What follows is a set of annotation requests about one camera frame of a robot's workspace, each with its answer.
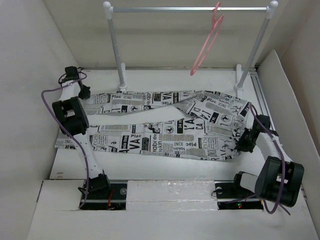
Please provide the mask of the newspaper print trousers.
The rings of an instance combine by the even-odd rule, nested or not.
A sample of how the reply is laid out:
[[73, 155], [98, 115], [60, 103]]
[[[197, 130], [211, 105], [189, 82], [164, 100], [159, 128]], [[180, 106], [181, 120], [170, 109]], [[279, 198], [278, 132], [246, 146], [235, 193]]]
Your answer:
[[87, 115], [133, 114], [173, 106], [176, 120], [89, 127], [95, 151], [225, 161], [238, 155], [236, 144], [247, 127], [250, 102], [219, 91], [116, 92], [92, 95]]

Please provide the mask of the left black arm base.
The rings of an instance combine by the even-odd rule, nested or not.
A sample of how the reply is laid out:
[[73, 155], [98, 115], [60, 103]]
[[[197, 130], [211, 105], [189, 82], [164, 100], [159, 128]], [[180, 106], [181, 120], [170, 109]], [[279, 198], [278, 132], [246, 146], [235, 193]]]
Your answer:
[[111, 181], [111, 192], [89, 193], [81, 210], [88, 211], [122, 211], [126, 209], [127, 181]]

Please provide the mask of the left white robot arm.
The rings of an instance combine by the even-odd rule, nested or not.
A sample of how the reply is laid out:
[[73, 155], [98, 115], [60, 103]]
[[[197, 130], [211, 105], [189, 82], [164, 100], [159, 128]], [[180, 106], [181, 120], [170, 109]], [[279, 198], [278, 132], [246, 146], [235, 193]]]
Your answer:
[[107, 199], [112, 193], [112, 187], [94, 154], [87, 133], [89, 120], [82, 105], [82, 100], [91, 96], [90, 87], [82, 83], [77, 67], [68, 66], [64, 70], [65, 75], [58, 80], [62, 94], [59, 100], [52, 103], [52, 110], [61, 124], [62, 133], [71, 138], [83, 162], [87, 180], [79, 190], [86, 197]]

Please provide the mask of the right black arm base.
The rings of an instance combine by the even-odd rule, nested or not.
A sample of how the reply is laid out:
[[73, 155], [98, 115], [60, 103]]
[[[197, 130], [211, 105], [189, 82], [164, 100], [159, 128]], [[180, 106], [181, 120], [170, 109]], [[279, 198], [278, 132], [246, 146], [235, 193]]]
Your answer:
[[214, 182], [215, 189], [211, 196], [217, 201], [218, 210], [263, 210], [263, 204], [258, 198], [250, 197], [254, 193], [242, 187], [237, 187], [231, 180]]

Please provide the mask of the pink clothes hanger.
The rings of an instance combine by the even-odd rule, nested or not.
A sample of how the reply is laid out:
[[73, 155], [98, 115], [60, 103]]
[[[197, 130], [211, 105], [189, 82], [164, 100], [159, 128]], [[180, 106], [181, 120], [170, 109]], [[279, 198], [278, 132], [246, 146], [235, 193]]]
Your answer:
[[214, 10], [212, 11], [211, 30], [207, 38], [205, 39], [204, 44], [191, 68], [190, 76], [193, 76], [197, 72], [197, 70], [202, 66], [217, 39], [222, 23], [224, 21], [223, 15], [218, 17], [218, 8], [220, 7], [221, 2], [218, 2]]

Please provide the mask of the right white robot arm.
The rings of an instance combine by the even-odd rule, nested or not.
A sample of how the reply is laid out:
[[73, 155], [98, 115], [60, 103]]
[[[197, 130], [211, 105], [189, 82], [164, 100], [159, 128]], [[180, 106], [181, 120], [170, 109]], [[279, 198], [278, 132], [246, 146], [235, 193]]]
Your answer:
[[243, 197], [250, 191], [257, 198], [293, 207], [298, 199], [305, 169], [285, 153], [278, 133], [270, 130], [270, 126], [268, 116], [257, 115], [252, 128], [246, 128], [236, 143], [235, 149], [240, 152], [251, 153], [258, 147], [265, 162], [259, 175], [238, 172], [231, 184], [231, 191], [237, 197]]

